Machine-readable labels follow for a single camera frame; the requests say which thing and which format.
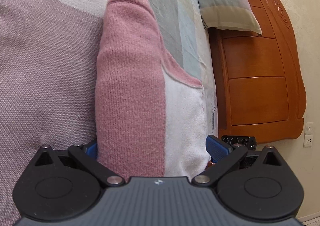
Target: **wall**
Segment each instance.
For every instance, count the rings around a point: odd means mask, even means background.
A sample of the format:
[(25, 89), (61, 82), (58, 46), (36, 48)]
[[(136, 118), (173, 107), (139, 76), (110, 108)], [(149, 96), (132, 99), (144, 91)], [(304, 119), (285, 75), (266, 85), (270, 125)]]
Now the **wall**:
[(305, 122), (314, 122), (313, 145), (296, 140), (273, 143), (303, 185), (298, 217), (320, 212), (320, 0), (281, 0), (292, 22), (307, 93)]

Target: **wall outlet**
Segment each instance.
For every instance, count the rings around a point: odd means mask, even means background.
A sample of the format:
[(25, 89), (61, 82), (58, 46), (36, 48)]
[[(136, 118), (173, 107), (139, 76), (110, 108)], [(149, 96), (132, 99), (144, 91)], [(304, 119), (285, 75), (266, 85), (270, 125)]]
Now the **wall outlet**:
[(313, 122), (308, 122), (304, 126), (305, 135), (313, 135)]
[(312, 146), (312, 141), (313, 141), (313, 135), (305, 135), (304, 136), (303, 147)]

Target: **wooden headboard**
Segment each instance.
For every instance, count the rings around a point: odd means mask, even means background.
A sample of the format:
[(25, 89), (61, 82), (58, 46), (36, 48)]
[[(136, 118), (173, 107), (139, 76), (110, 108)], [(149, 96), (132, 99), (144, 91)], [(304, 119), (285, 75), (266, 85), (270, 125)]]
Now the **wooden headboard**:
[(298, 138), (306, 92), (290, 19), (280, 0), (249, 3), (262, 36), (208, 29), (219, 137), (255, 136), (258, 143)]

